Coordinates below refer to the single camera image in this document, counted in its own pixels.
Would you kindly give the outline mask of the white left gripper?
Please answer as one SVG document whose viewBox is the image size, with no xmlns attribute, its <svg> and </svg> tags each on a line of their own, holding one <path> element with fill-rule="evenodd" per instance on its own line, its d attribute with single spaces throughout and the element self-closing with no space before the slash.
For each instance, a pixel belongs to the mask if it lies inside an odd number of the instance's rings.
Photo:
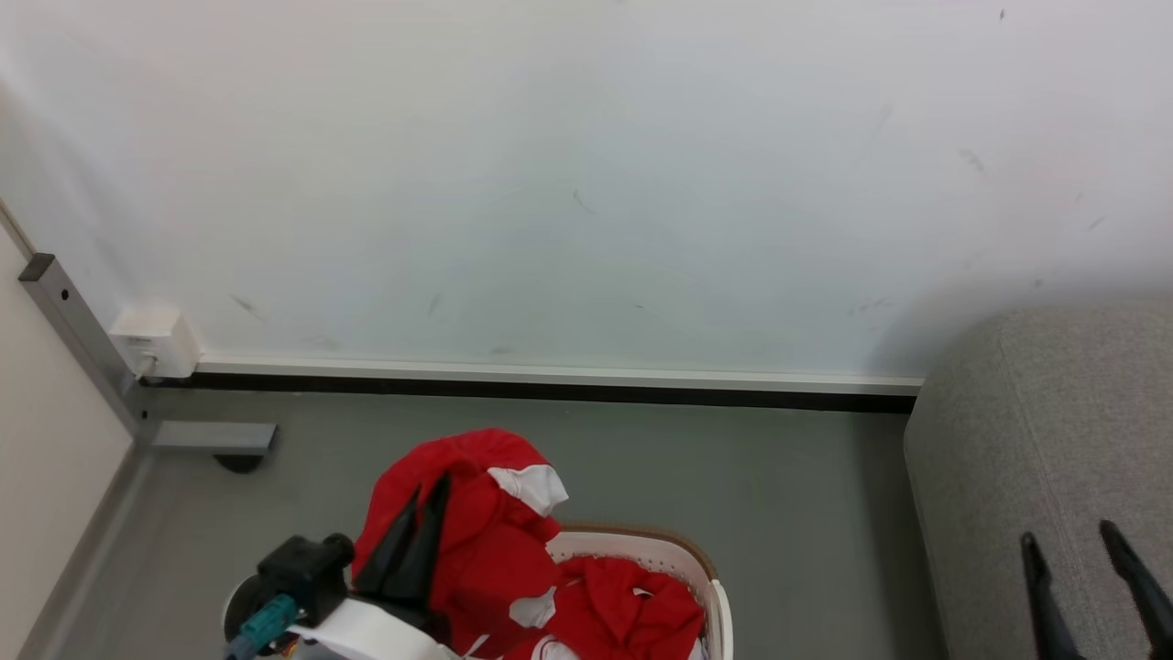
<svg viewBox="0 0 1173 660">
<path fill-rule="evenodd" d="M 416 487 L 386 533 L 355 574 L 355 594 L 411 594 L 413 606 L 429 610 L 435 569 L 443 547 L 445 510 L 450 472 L 435 481 L 422 512 Z M 443 644 L 377 605 L 346 599 L 316 627 L 294 625 L 298 637 L 290 659 L 456 659 Z"/>
</svg>

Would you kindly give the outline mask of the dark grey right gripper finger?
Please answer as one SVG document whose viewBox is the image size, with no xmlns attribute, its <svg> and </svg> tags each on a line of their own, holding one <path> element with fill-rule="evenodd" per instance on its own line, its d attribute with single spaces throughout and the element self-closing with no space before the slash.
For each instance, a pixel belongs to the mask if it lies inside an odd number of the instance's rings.
<svg viewBox="0 0 1173 660">
<path fill-rule="evenodd" d="M 1082 659 L 1053 597 L 1050 566 L 1035 535 L 1021 536 L 1021 552 L 1038 659 Z"/>
<path fill-rule="evenodd" d="M 1125 581 L 1150 642 L 1150 659 L 1172 659 L 1172 603 L 1157 577 L 1114 522 L 1099 522 L 1099 535 L 1112 567 Z"/>
</svg>

